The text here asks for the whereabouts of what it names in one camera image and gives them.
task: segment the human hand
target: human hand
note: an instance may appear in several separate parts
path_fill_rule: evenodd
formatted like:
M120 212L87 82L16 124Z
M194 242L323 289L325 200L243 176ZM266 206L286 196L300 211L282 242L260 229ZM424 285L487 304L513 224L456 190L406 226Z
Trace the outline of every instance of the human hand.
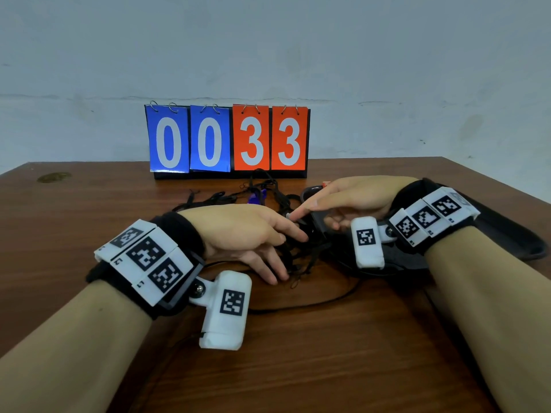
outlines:
M206 259L241 261L269 284L277 284L277 278L264 260L281 280L289 278L274 246L284 243L285 235L299 242L308 240L306 233L293 222L257 204L205 206L179 213L202 237Z
M334 230L346 230L356 217L380 219L386 215L396 194L415 181L387 175L340 178L302 203L289 218L297 221L311 211L331 210L325 224Z

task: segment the wooden table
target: wooden table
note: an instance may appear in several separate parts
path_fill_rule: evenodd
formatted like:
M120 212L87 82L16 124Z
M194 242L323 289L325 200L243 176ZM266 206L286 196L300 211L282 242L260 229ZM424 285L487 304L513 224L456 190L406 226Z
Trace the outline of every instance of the wooden table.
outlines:
M72 177L36 181L57 171ZM550 205L438 157L311 160L308 180L281 180L280 188L300 193L358 174L452 185L551 242ZM186 201L189 189L200 189L203 200L237 192L240 183L156 182L145 162L28 163L0 176L0 354L85 286L92 251L107 238ZM549 258L534 267L551 276ZM254 308L320 302L355 284L324 262L293 290L253 280ZM251 315L237 352L200 350L196 339L185 340L200 331L203 311L154 323L111 411L495 411L415 289L368 280L336 303Z

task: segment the black wrist strap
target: black wrist strap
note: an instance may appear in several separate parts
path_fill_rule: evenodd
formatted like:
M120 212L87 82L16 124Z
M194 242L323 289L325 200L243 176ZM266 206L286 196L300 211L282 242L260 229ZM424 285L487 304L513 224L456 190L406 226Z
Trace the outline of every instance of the black wrist strap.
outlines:
M432 180L429 180L428 178L415 181L405 186L398 192L398 194L396 194L396 197L392 201L388 217L392 217L399 209L407 209L417 200L423 199L423 197L431 194L440 187L442 186ZM398 240L396 241L396 246L405 253L418 253L424 255L425 252L436 242L467 226L475 226L474 219L472 217L469 217L456 225L450 226L448 229L444 230L435 237L426 238L422 243L415 247L412 247L407 240L405 240L400 234L397 234Z
M154 217L151 222L155 223L168 236L170 236L182 252L184 252L184 254L189 258L189 260L194 262L194 265L204 265L204 261L200 257L204 253L203 240L194 226L186 218L178 213L168 212L162 216ZM95 280L103 280L112 287L116 288L132 300L136 305L138 305L153 320L157 319L157 317L161 315L170 316L178 314L185 308L185 306L187 306L189 302L189 293L184 292L183 295L177 300L174 307L171 309L166 309L163 307L163 305L166 305L167 302L171 301L172 298L180 292L181 286L176 285L163 297L159 304L151 306L137 291L134 290L132 284L126 278L119 274L115 268L105 261L98 263L86 276L86 281L88 283L92 283Z

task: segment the white plastic casing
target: white plastic casing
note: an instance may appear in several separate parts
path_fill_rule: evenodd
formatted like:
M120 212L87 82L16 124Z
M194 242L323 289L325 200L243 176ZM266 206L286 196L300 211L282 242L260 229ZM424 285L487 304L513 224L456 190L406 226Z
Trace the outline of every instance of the white plastic casing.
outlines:
M222 271L214 281L199 278L206 291L189 302L207 308L203 321L202 348L236 351L243 343L251 297L251 278L242 272Z
M384 268L381 237L377 220L371 216L357 217L350 224L358 268Z

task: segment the wall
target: wall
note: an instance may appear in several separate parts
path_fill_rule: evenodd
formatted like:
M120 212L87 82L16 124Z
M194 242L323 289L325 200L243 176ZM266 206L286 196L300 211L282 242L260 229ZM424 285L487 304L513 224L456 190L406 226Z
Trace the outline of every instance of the wall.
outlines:
M312 108L310 157L551 202L551 0L0 0L0 171L148 159L143 104Z

